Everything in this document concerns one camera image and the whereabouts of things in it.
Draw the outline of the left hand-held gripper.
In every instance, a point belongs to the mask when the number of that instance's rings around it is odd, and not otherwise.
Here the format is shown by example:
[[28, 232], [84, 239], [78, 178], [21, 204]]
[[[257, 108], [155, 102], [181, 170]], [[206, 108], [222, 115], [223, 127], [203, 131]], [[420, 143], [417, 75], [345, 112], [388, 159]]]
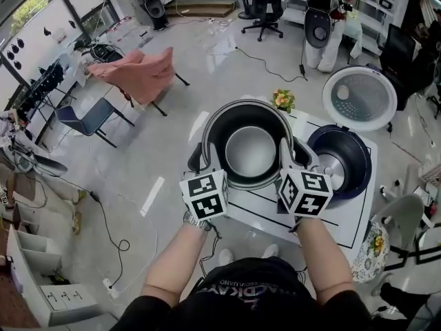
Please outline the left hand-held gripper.
[[214, 171], [182, 180], [183, 201], [196, 221], [206, 221], [227, 213], [228, 184], [227, 174], [221, 170], [215, 146], [208, 147], [206, 159], [204, 147], [198, 142], [187, 161], [190, 171]]

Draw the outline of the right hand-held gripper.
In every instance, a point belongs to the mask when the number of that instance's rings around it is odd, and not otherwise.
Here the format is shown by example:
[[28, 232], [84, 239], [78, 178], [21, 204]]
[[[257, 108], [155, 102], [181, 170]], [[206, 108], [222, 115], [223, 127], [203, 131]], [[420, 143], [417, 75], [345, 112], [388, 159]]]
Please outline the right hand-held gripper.
[[292, 140], [293, 151], [286, 138], [279, 145], [280, 178], [277, 189], [277, 213], [292, 217], [319, 217], [334, 195], [331, 177], [321, 167], [316, 171], [301, 170], [294, 162], [306, 168], [309, 153], [298, 139]]

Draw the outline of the dark metal pot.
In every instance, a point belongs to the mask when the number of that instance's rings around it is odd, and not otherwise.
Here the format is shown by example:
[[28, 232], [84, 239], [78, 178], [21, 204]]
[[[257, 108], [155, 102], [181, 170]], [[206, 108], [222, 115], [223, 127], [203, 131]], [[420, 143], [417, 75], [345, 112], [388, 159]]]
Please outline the dark metal pot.
[[239, 99], [219, 108], [207, 122], [201, 139], [205, 163], [216, 150], [229, 187], [257, 190], [280, 176], [279, 146], [293, 147], [291, 126], [284, 114], [257, 99]]

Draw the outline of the person's right forearm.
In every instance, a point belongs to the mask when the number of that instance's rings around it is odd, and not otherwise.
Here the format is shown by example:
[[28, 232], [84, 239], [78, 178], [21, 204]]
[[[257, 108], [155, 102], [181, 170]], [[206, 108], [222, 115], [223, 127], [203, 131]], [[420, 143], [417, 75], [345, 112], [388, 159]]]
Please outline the person's right forearm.
[[349, 263], [320, 219], [302, 218], [297, 235], [319, 303], [355, 290]]

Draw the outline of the navy rice cooker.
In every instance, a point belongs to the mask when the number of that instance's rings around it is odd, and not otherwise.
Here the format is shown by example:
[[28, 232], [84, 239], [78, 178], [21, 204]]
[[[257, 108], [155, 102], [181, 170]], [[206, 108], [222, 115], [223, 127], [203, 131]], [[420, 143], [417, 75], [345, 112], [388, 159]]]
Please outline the navy rice cooker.
[[390, 124], [398, 104], [392, 83], [375, 66], [348, 66], [334, 72], [322, 89], [322, 104], [333, 125], [321, 126], [307, 144], [330, 176], [331, 205], [355, 199], [367, 189], [373, 160], [359, 132]]

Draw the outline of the potted orange flowers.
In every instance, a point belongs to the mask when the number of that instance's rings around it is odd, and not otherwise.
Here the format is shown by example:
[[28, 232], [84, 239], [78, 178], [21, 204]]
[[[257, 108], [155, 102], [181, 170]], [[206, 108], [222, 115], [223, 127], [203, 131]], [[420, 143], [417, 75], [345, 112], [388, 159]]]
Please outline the potted orange flowers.
[[271, 104], [280, 111], [290, 114], [296, 108], [295, 96], [291, 90], [276, 89], [271, 96]]

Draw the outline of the silver wristwatch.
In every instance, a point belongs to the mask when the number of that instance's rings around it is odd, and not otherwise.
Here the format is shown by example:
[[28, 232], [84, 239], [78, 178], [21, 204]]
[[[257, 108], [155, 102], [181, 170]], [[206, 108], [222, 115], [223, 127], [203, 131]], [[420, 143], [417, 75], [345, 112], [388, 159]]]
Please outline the silver wristwatch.
[[189, 210], [187, 210], [185, 212], [185, 214], [183, 215], [183, 222], [188, 223], [190, 225], [193, 225], [193, 226], [195, 226], [201, 230], [207, 231], [207, 232], [209, 232], [212, 229], [212, 225], [208, 220], [204, 220], [204, 221], [196, 220]]

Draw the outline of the chair draped with pink cloth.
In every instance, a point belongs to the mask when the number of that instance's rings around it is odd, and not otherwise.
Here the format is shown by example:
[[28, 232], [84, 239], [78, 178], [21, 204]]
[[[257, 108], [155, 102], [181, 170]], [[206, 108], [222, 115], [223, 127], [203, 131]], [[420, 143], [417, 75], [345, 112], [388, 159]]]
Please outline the chair draped with pink cloth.
[[145, 54], [135, 49], [123, 58], [108, 63], [88, 66], [92, 76], [120, 90], [130, 103], [154, 106], [164, 117], [167, 115], [155, 103], [156, 98], [179, 79], [185, 86], [189, 83], [174, 69], [172, 47], [159, 54]]

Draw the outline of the blue chair with black legs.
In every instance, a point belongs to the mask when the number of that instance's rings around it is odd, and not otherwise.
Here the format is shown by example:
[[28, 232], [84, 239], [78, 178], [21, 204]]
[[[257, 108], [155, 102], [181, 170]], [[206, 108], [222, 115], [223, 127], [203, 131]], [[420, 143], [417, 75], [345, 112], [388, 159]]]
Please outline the blue chair with black legs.
[[113, 148], [116, 148], [116, 146], [106, 137], [106, 133], [101, 129], [110, 116], [116, 114], [130, 126], [134, 127], [134, 124], [104, 97], [101, 97], [81, 119], [77, 117], [72, 106], [57, 108], [55, 114], [62, 124], [87, 137], [96, 134]]

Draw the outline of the grey-green plastic chair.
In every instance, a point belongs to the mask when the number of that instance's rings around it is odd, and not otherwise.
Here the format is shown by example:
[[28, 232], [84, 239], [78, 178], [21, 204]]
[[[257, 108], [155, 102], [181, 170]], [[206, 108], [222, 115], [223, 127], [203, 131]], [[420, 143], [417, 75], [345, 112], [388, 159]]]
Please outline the grey-green plastic chair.
[[379, 223], [389, 235], [391, 246], [410, 252], [424, 216], [424, 204], [416, 194], [407, 194], [388, 203], [372, 221]]

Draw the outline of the floral round stool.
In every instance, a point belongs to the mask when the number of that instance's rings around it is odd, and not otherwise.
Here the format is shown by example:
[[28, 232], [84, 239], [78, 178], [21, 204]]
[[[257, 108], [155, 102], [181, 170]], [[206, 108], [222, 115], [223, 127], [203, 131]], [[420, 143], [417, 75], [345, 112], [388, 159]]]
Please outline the floral round stool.
[[[378, 235], [383, 237], [384, 245], [381, 252], [376, 254], [371, 248], [371, 242]], [[374, 280], [384, 270], [389, 252], [390, 242], [386, 229], [381, 223], [370, 221], [358, 255], [351, 267], [353, 281], [368, 283]]]

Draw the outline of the wooden step platform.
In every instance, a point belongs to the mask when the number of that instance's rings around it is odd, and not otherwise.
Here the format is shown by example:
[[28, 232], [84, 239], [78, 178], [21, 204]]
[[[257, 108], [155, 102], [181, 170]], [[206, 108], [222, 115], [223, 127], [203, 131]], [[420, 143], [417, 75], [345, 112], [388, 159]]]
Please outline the wooden step platform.
[[224, 18], [237, 6], [237, 0], [174, 0], [165, 6], [165, 13], [168, 17]]

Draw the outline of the person's black t-shirt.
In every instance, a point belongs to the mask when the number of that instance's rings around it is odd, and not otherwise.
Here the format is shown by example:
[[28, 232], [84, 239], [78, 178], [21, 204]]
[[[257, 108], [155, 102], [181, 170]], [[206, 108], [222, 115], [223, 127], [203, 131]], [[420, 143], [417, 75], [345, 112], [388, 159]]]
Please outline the person's black t-shirt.
[[246, 258], [213, 269], [174, 307], [133, 300], [111, 331], [372, 331], [359, 295], [347, 290], [321, 305], [279, 258]]

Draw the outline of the white shelf unit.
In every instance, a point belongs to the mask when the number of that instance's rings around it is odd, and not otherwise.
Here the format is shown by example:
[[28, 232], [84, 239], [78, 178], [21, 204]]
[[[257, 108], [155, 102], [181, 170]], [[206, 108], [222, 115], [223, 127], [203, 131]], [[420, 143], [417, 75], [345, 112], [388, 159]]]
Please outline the white shelf unit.
[[[381, 54], [378, 43], [386, 40], [391, 24], [400, 27], [408, 0], [356, 0], [345, 35], [353, 37], [355, 28], [362, 32], [361, 47]], [[306, 0], [283, 0], [282, 19], [302, 25], [305, 22]]]

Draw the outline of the white open cabinet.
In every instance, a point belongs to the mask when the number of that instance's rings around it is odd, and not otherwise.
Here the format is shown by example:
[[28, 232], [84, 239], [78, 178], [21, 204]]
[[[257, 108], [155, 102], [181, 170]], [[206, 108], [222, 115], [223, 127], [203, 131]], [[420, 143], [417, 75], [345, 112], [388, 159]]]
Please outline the white open cabinet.
[[57, 285], [51, 279], [61, 266], [61, 251], [53, 239], [11, 227], [6, 254], [17, 288], [39, 325], [64, 325], [100, 314], [84, 285]]

